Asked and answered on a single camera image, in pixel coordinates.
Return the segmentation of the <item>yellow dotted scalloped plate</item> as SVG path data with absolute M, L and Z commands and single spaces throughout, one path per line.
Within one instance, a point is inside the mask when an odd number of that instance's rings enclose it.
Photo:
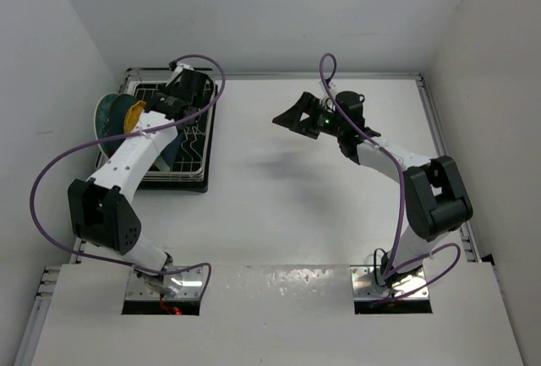
M 141 114 L 145 111 L 146 103 L 144 101 L 136 101 L 131 107 L 128 108 L 123 120 L 123 132 L 125 134 L 134 130 L 139 122 Z

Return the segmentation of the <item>navy leaf-shaped dish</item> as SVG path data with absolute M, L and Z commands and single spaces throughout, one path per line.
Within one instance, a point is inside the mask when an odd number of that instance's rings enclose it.
M 184 141 L 184 132 L 178 134 L 178 136 L 162 151 L 161 158 L 167 165 L 167 170 L 172 170 L 172 165 L 177 157 L 178 150 Z

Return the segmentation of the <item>dark teal round plate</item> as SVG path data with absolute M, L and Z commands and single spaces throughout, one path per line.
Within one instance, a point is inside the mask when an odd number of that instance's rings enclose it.
M 108 137 L 123 134 L 123 120 L 128 111 L 137 100 L 129 94 L 119 94 L 112 103 L 109 113 Z

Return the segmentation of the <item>red teal floral plate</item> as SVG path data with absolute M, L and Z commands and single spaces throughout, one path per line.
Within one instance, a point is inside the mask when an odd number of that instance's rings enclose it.
M 97 139 L 108 137 L 109 113 L 112 103 L 118 96 L 118 93 L 105 94 L 96 104 L 94 110 L 94 133 Z

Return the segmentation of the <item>pale green rectangular plate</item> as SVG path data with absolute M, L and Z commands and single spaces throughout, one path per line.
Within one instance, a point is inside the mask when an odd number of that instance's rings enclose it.
M 164 161 L 163 159 L 159 158 L 156 159 L 154 162 L 154 167 L 160 171 L 160 172 L 170 172 L 171 171 L 171 165 Z

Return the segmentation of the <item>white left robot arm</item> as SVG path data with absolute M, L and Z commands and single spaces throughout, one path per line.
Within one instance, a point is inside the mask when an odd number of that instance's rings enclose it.
M 181 292 L 183 276 L 172 256 L 143 236 L 132 201 L 153 166 L 172 167 L 183 135 L 174 123 L 196 123 L 193 115 L 210 101 L 212 84 L 207 74 L 181 64 L 145 101 L 116 96 L 107 108 L 107 135 L 114 138 L 107 161 L 68 187 L 74 234 L 130 263 L 150 290 L 166 298 Z

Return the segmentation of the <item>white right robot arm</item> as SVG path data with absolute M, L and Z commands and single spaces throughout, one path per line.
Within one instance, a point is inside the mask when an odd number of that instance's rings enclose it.
M 473 206 L 450 156 L 422 156 L 387 142 L 367 126 L 364 100 L 349 90 L 325 100 L 304 92 L 272 122 L 311 139 L 330 135 L 347 159 L 398 183 L 401 233 L 383 255 L 378 278 L 389 287 L 419 268 L 441 240 L 469 221 Z

